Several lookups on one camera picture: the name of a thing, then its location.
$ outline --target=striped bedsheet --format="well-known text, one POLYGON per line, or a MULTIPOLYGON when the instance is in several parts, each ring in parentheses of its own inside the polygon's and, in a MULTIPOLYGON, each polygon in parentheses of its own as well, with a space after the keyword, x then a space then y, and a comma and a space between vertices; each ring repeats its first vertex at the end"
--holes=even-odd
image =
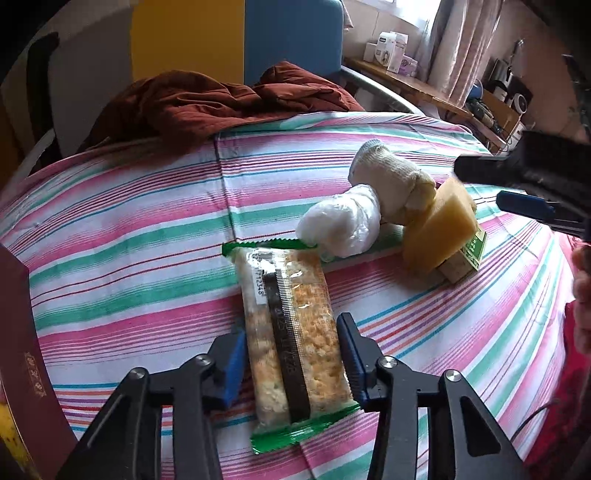
MULTIPOLYGON (((0 206, 0 241, 30 269, 35 324, 51 382, 80 436, 135 366, 175 368, 242 317, 223 242, 293 237, 300 216, 344 192, 357 149, 379 138, 437 181, 463 153, 486 150, 463 127, 401 113, 314 113, 235 129, 182 157, 159 140, 105 147, 33 175, 0 206)), ((451 286, 407 274, 399 228, 367 253, 325 265, 335 314, 414 369, 463 372, 508 435, 548 401, 564 361, 571 273, 557 238, 468 186, 488 232, 480 271, 451 286)), ((517 438, 525 456, 544 415, 517 438)), ((171 410, 163 477, 173 478, 171 410)), ((377 416, 357 413, 301 445, 255 456, 249 374, 215 415, 226 479, 364 479, 377 416)), ((418 477, 426 474, 420 419, 418 477)))

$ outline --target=green box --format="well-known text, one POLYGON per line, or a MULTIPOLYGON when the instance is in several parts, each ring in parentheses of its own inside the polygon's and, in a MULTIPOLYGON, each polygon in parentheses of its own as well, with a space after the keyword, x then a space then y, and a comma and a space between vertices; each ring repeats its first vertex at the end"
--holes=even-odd
POLYGON ((452 283, 456 283, 466 275, 477 271, 480 267, 485 244, 486 232, 478 227, 478 231, 472 240, 439 265, 439 271, 452 283))

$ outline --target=curtain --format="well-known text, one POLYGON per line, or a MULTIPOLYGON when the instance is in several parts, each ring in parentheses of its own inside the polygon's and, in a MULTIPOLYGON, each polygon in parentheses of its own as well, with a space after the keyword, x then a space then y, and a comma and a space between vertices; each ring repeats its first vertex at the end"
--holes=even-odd
POLYGON ((419 42, 414 58, 418 63, 417 78, 423 82, 429 79, 435 54, 437 53, 447 21, 452 12, 453 2, 454 0, 441 0, 436 15, 434 18, 427 20, 427 25, 423 30, 421 41, 419 42))
POLYGON ((494 34, 502 0, 454 0, 427 83, 463 106, 494 34))
POLYGON ((351 16, 347 10, 347 5, 345 5, 343 0, 340 0, 340 2, 343 4, 343 30, 348 32, 353 28, 353 22, 351 21, 351 16))

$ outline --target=box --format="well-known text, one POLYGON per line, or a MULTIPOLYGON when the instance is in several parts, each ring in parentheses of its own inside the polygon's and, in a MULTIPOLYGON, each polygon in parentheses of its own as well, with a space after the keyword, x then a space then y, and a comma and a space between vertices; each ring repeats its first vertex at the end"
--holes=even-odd
POLYGON ((363 60, 373 62, 375 58, 375 49, 378 46, 377 43, 367 42, 365 44, 365 51, 363 52, 363 60))
POLYGON ((378 43, 375 47, 375 59, 380 65, 388 67, 390 63, 390 57, 394 52, 396 46, 396 33, 395 32, 381 32, 378 38, 378 43))
POLYGON ((398 69, 398 73, 400 75, 406 75, 407 77, 414 77, 417 74, 417 67, 418 62, 415 59, 405 55, 402 57, 402 62, 400 64, 400 68, 398 69))
POLYGON ((408 35, 398 32, 390 32, 395 35, 394 50, 392 56, 388 62, 388 71, 393 73, 399 73, 402 59, 404 58, 404 52, 408 43, 408 35))
POLYGON ((11 480, 53 480, 76 437, 41 356, 29 271, 2 245, 0 312, 0 473, 11 472, 11 480))
POLYGON ((438 270, 452 283, 456 283, 480 267, 486 232, 478 227, 476 235, 458 252, 439 265, 438 270))

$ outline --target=small cardboard box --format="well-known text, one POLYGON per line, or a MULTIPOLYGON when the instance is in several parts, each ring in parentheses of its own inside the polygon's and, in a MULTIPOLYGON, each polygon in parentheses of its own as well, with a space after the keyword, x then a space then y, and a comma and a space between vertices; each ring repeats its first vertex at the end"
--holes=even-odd
POLYGON ((480 267, 485 244, 486 232, 478 227, 478 231, 472 240, 439 265, 439 271, 452 283, 456 283, 466 275, 477 271, 480 267))
POLYGON ((396 46, 396 33, 381 32, 375 47, 375 59, 384 67, 388 67, 390 57, 396 46))
POLYGON ((377 43, 367 42, 365 44, 365 51, 363 52, 363 60, 372 63, 375 58, 375 49, 377 47, 377 43))
POLYGON ((417 61, 405 55, 402 57, 402 62, 400 64, 400 68, 398 69, 398 73, 400 75, 406 75, 407 77, 416 77, 417 68, 417 61))

